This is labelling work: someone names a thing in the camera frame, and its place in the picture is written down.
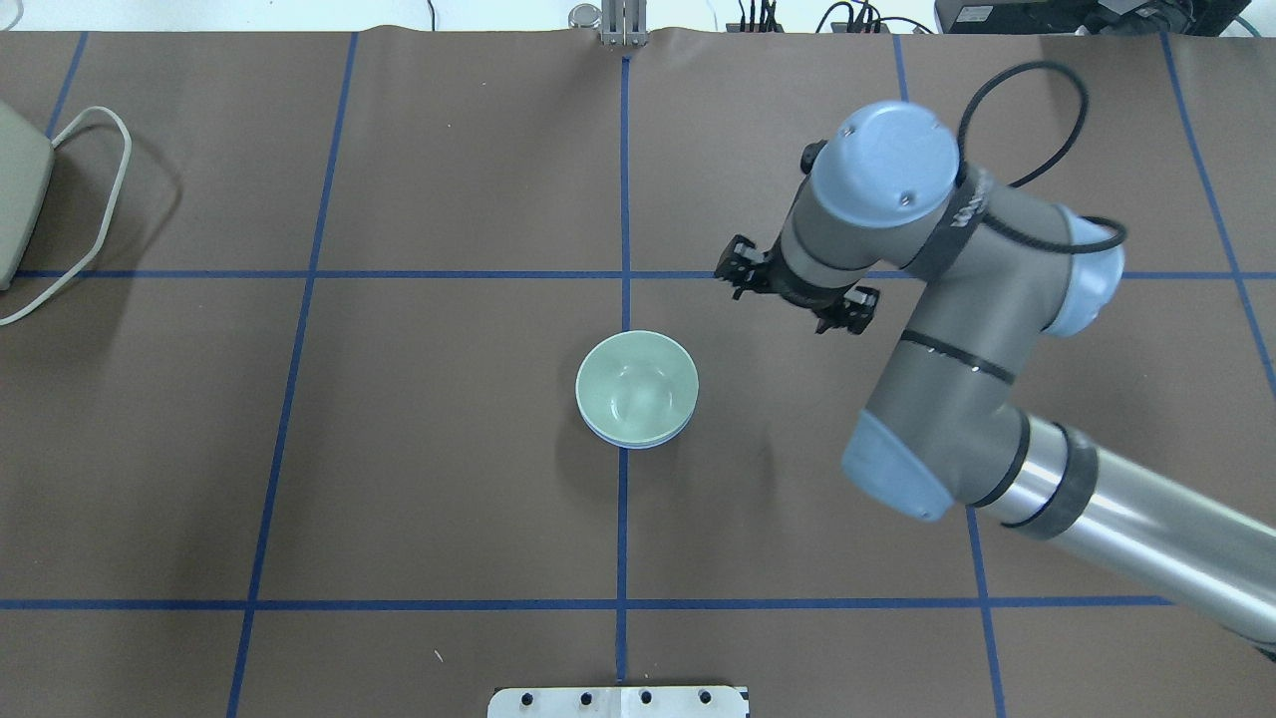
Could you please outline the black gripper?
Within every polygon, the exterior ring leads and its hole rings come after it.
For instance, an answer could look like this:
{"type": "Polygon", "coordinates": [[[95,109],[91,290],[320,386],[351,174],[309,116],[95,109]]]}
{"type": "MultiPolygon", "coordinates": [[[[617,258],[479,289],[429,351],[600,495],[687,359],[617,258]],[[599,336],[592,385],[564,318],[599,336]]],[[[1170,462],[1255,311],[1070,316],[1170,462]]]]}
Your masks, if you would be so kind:
{"type": "Polygon", "coordinates": [[[798,309],[810,310],[815,315],[815,333],[846,330],[851,335],[861,335],[873,321],[880,298],[874,287],[856,283],[823,287],[803,281],[789,268],[780,241],[769,250],[760,250],[740,233],[723,247],[715,267],[715,278],[734,287],[735,300],[744,292],[777,295],[798,309]]]}

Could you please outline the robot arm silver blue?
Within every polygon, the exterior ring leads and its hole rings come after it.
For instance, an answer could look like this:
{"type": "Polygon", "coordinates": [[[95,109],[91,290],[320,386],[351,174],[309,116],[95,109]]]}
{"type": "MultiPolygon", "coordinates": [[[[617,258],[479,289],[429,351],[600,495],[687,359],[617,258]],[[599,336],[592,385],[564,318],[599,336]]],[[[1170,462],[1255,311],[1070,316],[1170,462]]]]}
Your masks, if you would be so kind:
{"type": "Polygon", "coordinates": [[[1143,583],[1273,656],[1273,529],[1009,400],[1042,335],[1076,335],[1113,298],[1115,222],[1085,218],[960,159],[928,108],[857,108],[806,145],[769,249],[738,235],[715,268],[738,291],[861,333],[880,261],[923,295],[841,459],[852,485],[917,520],[956,504],[1013,536],[1143,583]]]}

